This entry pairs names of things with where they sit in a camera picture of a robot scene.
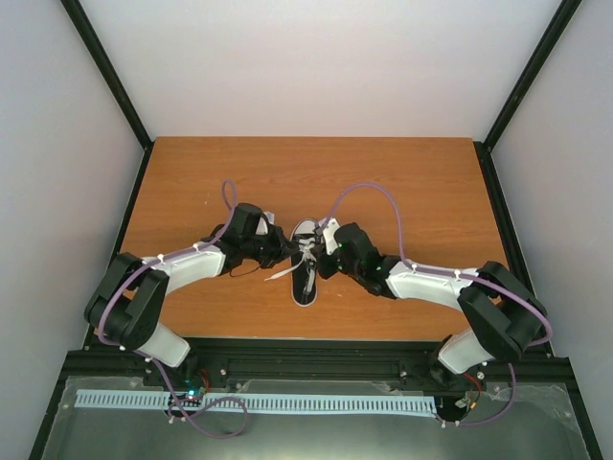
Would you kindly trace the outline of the white shoelace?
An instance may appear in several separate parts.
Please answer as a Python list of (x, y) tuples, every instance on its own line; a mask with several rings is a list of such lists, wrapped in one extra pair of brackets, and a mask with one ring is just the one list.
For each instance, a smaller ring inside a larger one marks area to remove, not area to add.
[(316, 258), (312, 254), (312, 250), (316, 245), (316, 238), (305, 235), (300, 235), (298, 240), (298, 246), (300, 249), (300, 260), (298, 263), (293, 264), (290, 268), (284, 269), (280, 272), (273, 274), (266, 278), (266, 281), (277, 280), (287, 274), (294, 274), (299, 268), (303, 267), (306, 270), (306, 280), (303, 282), (300, 299), (294, 297), (294, 301), (301, 306), (308, 306), (312, 304), (312, 301), (308, 301), (310, 294), (316, 294), (315, 278), (317, 274), (316, 270)]

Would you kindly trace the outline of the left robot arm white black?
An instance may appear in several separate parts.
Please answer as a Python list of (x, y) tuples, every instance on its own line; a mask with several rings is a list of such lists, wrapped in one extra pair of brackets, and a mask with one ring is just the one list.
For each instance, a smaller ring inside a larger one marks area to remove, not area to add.
[(298, 244), (274, 224), (272, 214), (240, 203), (212, 235), (178, 251), (139, 258), (118, 255), (84, 310), (100, 342), (156, 359), (178, 385), (193, 383), (199, 362), (188, 341), (160, 320), (167, 295), (193, 283), (230, 273), (245, 260), (271, 268), (298, 252)]

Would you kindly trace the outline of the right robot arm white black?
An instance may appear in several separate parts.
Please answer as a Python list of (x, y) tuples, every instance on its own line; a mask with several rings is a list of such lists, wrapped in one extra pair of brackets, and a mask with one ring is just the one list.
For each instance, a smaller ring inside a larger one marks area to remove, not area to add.
[(317, 257), (322, 278), (342, 273), (371, 295), (426, 301), (465, 316), (467, 329), (445, 338), (429, 358), (428, 373), (440, 388), (484, 362), (515, 363), (539, 344), (539, 333), (552, 334), (546, 309), (497, 262), (466, 269), (404, 262), (380, 254), (354, 222), (322, 220), (315, 234), (322, 247)]

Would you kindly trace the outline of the black white canvas sneaker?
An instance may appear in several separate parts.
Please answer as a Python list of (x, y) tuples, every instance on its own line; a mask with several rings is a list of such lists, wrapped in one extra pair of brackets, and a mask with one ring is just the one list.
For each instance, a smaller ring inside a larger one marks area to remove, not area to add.
[(301, 220), (291, 234), (299, 251), (292, 255), (291, 294), (299, 307), (309, 307), (317, 298), (317, 258), (316, 247), (319, 237), (316, 234), (318, 222), (311, 218)]

